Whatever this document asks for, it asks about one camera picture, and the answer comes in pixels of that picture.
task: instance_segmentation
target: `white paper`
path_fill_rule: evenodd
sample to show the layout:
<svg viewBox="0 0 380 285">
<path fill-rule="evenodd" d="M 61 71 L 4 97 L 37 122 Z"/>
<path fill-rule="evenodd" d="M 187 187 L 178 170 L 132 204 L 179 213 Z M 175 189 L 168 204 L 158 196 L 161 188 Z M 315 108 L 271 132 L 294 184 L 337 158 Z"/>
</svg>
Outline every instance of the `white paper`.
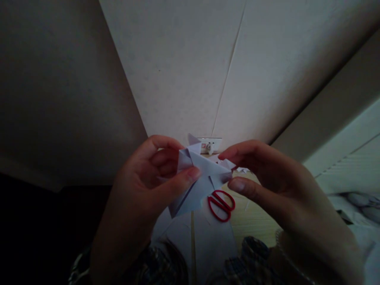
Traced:
<svg viewBox="0 0 380 285">
<path fill-rule="evenodd" d="M 196 166 L 201 171 L 201 177 L 179 198 L 169 206 L 171 217 L 177 217 L 201 208 L 201 200 L 214 190 L 232 179 L 231 169 L 235 165 L 228 161 L 220 161 L 217 156 L 205 158 L 201 153 L 201 141 L 188 135 L 190 146 L 179 151 L 178 170 Z"/>
<path fill-rule="evenodd" d="M 151 246 L 158 247 L 166 254 L 165 246 L 160 242 L 168 238 L 181 252 L 186 264 L 189 275 L 189 284 L 192 283 L 192 252 L 191 252 L 191 214 L 187 213 L 172 219 L 169 209 L 158 217 L 154 226 Z"/>
<path fill-rule="evenodd" d="M 238 255 L 231 223 L 220 222 L 211 213 L 207 198 L 202 201 L 203 207 L 194 211 L 194 233 L 197 265 L 197 283 L 206 284 L 210 274 L 222 270 L 224 261 Z M 221 218 L 226 213 L 211 203 L 214 212 Z"/>
</svg>

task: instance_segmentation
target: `folded paper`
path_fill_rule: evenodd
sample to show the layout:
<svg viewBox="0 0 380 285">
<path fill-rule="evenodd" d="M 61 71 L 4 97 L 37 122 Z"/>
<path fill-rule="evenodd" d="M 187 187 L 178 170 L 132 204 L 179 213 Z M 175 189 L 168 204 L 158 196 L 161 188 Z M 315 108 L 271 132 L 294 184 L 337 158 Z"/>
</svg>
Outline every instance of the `folded paper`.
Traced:
<svg viewBox="0 0 380 285">
<path fill-rule="evenodd" d="M 196 166 L 201 171 L 201 177 L 169 205 L 172 218 L 201 208 L 202 199 L 228 182 L 235 167 L 228 160 L 220 161 L 217 155 L 209 158 L 202 156 L 202 143 L 191 134 L 188 134 L 188 139 L 190 146 L 179 151 L 177 172 Z"/>
</svg>

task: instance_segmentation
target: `electrical outlet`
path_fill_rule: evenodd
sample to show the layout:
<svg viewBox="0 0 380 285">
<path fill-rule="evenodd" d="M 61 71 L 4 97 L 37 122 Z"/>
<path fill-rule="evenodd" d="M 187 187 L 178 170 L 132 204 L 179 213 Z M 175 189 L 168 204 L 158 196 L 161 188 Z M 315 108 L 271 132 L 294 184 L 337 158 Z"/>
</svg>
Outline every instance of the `electrical outlet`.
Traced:
<svg viewBox="0 0 380 285">
<path fill-rule="evenodd" d="M 213 144 L 214 152 L 219 150 L 220 144 L 222 143 L 222 138 L 198 138 L 202 142 L 201 154 L 208 154 L 206 147 L 208 144 Z"/>
</svg>

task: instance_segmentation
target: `scissor handle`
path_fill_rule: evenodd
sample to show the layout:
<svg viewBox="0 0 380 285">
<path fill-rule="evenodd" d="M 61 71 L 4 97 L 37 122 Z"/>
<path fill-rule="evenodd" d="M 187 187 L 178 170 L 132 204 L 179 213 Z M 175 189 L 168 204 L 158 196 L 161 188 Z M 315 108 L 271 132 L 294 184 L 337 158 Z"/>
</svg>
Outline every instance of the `scissor handle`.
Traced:
<svg viewBox="0 0 380 285">
<path fill-rule="evenodd" d="M 220 204 L 217 202 L 217 200 L 214 199 L 214 197 L 211 197 L 211 196 L 208 196 L 207 197 L 207 201 L 209 203 L 209 207 L 210 207 L 210 210 L 211 212 L 213 213 L 213 215 L 215 216 L 215 218 L 217 218 L 219 221 L 221 222 L 228 222 L 229 219 L 231 218 L 231 212 L 226 208 L 224 207 L 224 205 Z M 211 207 L 211 202 L 213 202 L 215 205 L 217 205 L 219 208 L 221 208 L 224 212 L 226 212 L 227 214 L 227 218 L 225 219 L 222 219 L 221 217 L 219 217 L 213 210 L 213 208 Z"/>
<path fill-rule="evenodd" d="M 231 202 L 232 202 L 232 207 L 230 207 L 230 205 L 228 205 L 218 194 L 217 192 L 220 192 L 224 195 L 227 195 L 230 199 L 231 199 Z M 209 207 L 210 207 L 210 210 L 211 212 L 213 213 L 213 215 L 215 216 L 215 218 L 217 218 L 219 221 L 221 222 L 228 222 L 229 219 L 231 218 L 231 211 L 235 209 L 235 200 L 232 198 L 232 196 L 228 193 L 226 193 L 225 191 L 222 191 L 222 190 L 215 190 L 212 195 L 218 199 L 219 203 L 217 200 L 214 199 L 214 197 L 212 196 L 209 196 L 207 197 L 207 202 L 209 203 Z M 211 207 L 211 202 L 213 202 L 216 206 L 218 206 L 219 208 L 221 208 L 226 214 L 227 214 L 227 218 L 225 219 L 222 219 L 220 218 L 213 210 L 213 208 Z"/>
<path fill-rule="evenodd" d="M 231 200 L 231 202 L 232 202 L 232 207 L 230 207 L 230 205 L 228 205 L 219 195 L 217 195 L 217 192 L 220 192 L 220 193 L 223 193 L 224 195 L 227 195 L 228 197 L 229 197 L 229 199 Z M 222 203 L 222 205 L 224 206 L 224 207 L 226 207 L 227 209 L 228 209 L 228 211 L 232 211 L 232 210 L 234 210 L 235 209 L 235 200 L 232 198 L 232 196 L 230 195 L 230 194 L 228 194 L 227 192 L 225 192 L 225 191 L 223 191 L 223 190 L 215 190 L 214 192 L 213 192 L 213 196 L 215 197 L 215 198 L 217 198 L 218 200 L 219 200 L 219 202 L 221 202 Z"/>
</svg>

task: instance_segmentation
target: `left hand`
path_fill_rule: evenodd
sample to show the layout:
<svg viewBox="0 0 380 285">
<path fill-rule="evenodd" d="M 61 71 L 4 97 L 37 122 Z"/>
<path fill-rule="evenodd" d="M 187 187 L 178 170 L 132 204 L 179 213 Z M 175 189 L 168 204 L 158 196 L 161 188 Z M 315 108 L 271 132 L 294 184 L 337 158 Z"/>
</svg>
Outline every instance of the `left hand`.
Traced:
<svg viewBox="0 0 380 285">
<path fill-rule="evenodd" d="M 175 139 L 151 136 L 117 173 L 91 251 L 94 284 L 111 283 L 132 265 L 159 215 L 200 177 L 196 167 L 174 176 L 183 148 Z M 157 176 L 172 178 L 161 184 Z"/>
</svg>

